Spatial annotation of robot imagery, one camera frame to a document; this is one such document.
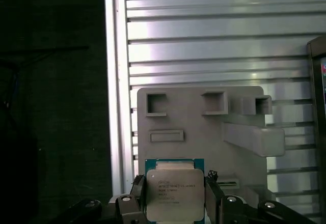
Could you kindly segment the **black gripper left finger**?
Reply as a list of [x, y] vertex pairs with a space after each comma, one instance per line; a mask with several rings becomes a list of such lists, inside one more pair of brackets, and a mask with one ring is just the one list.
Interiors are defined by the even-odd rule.
[[106, 205], [84, 199], [60, 214], [60, 223], [146, 223], [146, 177], [137, 175], [129, 194], [114, 197]]

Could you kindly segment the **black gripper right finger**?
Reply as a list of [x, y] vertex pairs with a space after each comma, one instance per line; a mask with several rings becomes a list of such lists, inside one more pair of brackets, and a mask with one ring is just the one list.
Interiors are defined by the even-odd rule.
[[205, 177], [205, 209], [211, 223], [314, 223], [277, 201], [264, 200], [251, 207], [236, 195], [224, 194], [217, 179], [212, 170]]

